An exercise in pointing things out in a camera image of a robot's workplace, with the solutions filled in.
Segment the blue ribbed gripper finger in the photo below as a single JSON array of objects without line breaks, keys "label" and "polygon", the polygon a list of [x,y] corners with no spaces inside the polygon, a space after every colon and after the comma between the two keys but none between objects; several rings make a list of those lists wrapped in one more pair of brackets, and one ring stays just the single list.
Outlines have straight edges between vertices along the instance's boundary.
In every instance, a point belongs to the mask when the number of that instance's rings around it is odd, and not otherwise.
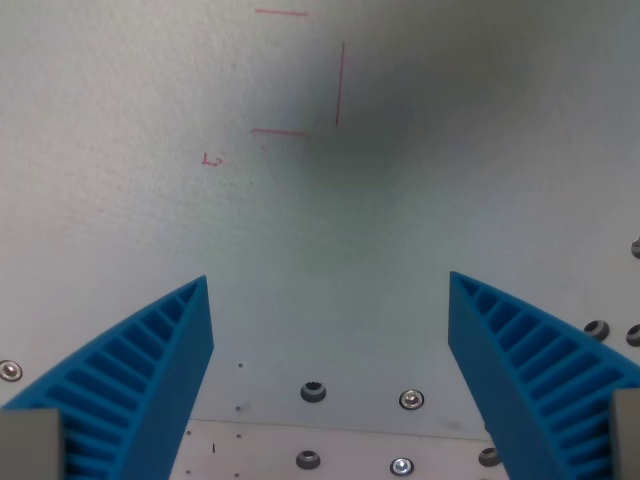
[{"label": "blue ribbed gripper finger", "polygon": [[612,478],[609,406],[638,386],[636,363],[458,272],[448,344],[509,478]]},{"label": "blue ribbed gripper finger", "polygon": [[200,276],[76,350],[3,408],[60,414],[66,479],[167,479],[213,350]]}]

